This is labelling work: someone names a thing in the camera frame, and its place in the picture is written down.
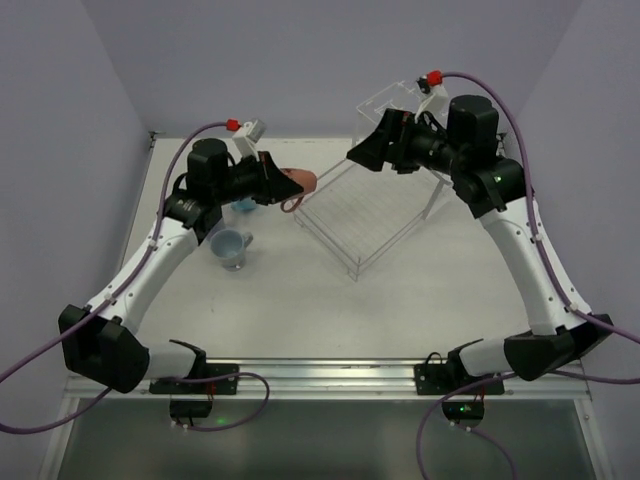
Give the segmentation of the clear acrylic dish rack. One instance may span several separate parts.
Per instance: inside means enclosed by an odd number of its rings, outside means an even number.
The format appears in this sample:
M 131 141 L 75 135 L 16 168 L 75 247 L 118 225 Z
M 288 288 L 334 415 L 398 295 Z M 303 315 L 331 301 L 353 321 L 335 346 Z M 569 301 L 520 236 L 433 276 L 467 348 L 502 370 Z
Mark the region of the clear acrylic dish rack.
M 356 107 L 351 144 L 371 134 L 387 108 L 417 111 L 418 87 L 394 82 Z M 444 124 L 446 107 L 435 119 Z M 308 230 L 357 280 L 363 271 L 414 227 L 454 198 L 442 173 L 420 170 L 400 176 L 390 169 L 372 173 L 342 159 L 318 178 L 318 188 L 294 212 Z

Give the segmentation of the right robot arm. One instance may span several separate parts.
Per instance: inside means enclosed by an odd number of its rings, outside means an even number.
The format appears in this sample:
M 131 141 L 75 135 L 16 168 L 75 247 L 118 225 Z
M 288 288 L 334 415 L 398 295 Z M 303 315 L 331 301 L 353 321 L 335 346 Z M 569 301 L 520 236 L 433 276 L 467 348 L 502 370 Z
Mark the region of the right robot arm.
M 544 229 L 528 217 L 524 169 L 497 152 L 498 122 L 492 102 L 478 95 L 455 97 L 446 125 L 430 113 L 417 119 L 410 111 L 386 109 L 375 130 L 346 154 L 373 172 L 389 165 L 398 174 L 426 168 L 449 176 L 516 283 L 528 331 L 472 341 L 450 351 L 444 363 L 426 367 L 429 380 L 451 389 L 507 372 L 535 380 L 590 353 L 609 335 L 602 327 L 611 321 L 608 315 L 599 315 L 596 324 L 574 316 L 575 309 L 588 312 L 590 307 L 573 291 L 553 251 L 547 255 L 567 302 L 551 283 L 537 250 Z

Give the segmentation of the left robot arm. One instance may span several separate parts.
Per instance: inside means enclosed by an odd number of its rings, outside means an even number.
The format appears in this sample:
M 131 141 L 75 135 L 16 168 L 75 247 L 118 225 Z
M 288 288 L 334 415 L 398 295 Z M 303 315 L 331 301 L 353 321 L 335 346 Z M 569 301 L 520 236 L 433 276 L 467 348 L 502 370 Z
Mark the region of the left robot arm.
M 205 352 L 171 340 L 141 343 L 147 309 L 177 267 L 210 235 L 222 206 L 251 198 L 260 205 L 299 200 L 317 187 L 316 175 L 279 168 L 267 151 L 249 150 L 235 162 L 224 141 L 196 141 L 187 170 L 165 183 L 145 242 L 116 277 L 83 307 L 67 306 L 58 325 L 67 369 L 120 393 L 144 380 L 197 384 L 207 377 Z

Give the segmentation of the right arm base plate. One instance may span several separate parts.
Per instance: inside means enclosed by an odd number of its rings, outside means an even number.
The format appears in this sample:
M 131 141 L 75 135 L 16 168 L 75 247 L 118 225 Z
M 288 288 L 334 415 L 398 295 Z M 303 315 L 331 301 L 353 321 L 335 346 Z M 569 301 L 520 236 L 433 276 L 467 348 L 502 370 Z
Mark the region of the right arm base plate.
M 425 360 L 413 366 L 413 380 L 419 396 L 445 396 L 458 391 L 459 395 L 480 395 L 486 389 L 490 394 L 504 393 L 503 381 L 497 374 L 473 376 L 462 364 L 458 347 L 446 356 L 431 352 Z

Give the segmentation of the aluminium mounting rail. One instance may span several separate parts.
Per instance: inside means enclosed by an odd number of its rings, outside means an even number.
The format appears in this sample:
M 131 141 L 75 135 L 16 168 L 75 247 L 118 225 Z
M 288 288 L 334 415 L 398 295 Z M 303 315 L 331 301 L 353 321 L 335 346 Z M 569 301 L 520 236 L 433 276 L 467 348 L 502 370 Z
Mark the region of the aluminium mounting rail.
M 210 363 L 232 363 L 241 372 L 252 372 L 265 378 L 270 386 L 270 400 L 436 400 L 444 394 L 418 395 L 414 380 L 416 359 L 213 359 Z M 527 382 L 503 380 L 505 392 L 491 395 L 485 387 L 485 401 L 496 400 L 585 400 L 591 399 L 584 380 L 547 375 Z M 79 376 L 70 376 L 64 398 L 88 400 L 104 387 Z M 222 395 L 223 400 L 261 400 L 265 388 L 254 378 L 239 379 L 235 395 Z M 175 399 L 205 400 L 206 395 L 150 393 L 149 381 L 143 381 L 128 394 L 110 393 L 109 399 Z

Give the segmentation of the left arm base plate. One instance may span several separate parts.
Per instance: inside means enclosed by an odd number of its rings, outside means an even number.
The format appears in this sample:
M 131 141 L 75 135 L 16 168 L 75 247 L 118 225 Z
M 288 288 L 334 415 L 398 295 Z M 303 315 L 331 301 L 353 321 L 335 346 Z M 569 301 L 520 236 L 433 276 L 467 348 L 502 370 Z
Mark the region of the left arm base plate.
M 235 395 L 238 373 L 238 364 L 211 363 L 203 349 L 170 340 L 151 348 L 145 379 L 156 395 Z

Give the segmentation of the pale grey footed cup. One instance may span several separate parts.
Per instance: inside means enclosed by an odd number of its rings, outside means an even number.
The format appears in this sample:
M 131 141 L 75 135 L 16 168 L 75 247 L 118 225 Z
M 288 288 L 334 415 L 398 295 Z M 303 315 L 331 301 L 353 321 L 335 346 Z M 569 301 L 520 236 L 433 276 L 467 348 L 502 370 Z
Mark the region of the pale grey footed cup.
M 228 271 L 237 271 L 246 263 L 246 250 L 254 236 L 251 232 L 223 229 L 210 240 L 210 248 L 218 263 Z

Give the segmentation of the light blue mug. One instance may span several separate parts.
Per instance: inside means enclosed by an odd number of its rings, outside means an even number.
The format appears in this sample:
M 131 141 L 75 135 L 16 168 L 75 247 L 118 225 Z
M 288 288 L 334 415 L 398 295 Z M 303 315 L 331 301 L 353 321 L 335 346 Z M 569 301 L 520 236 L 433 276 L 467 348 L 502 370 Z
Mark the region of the light blue mug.
M 231 208 L 236 212 L 247 213 L 256 210 L 258 208 L 258 204 L 252 198 L 245 198 L 234 201 L 231 204 Z

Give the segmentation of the coral orange mug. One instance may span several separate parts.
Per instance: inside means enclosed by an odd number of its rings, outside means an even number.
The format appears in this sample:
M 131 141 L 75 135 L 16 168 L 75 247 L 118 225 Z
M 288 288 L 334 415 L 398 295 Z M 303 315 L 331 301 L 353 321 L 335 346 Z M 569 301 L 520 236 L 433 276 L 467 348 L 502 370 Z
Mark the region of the coral orange mug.
M 304 198 L 316 191 L 318 178 L 309 170 L 297 168 L 284 168 L 282 172 L 297 185 L 302 188 L 302 192 L 283 201 L 280 204 L 280 210 L 283 213 L 293 213 L 299 208 Z

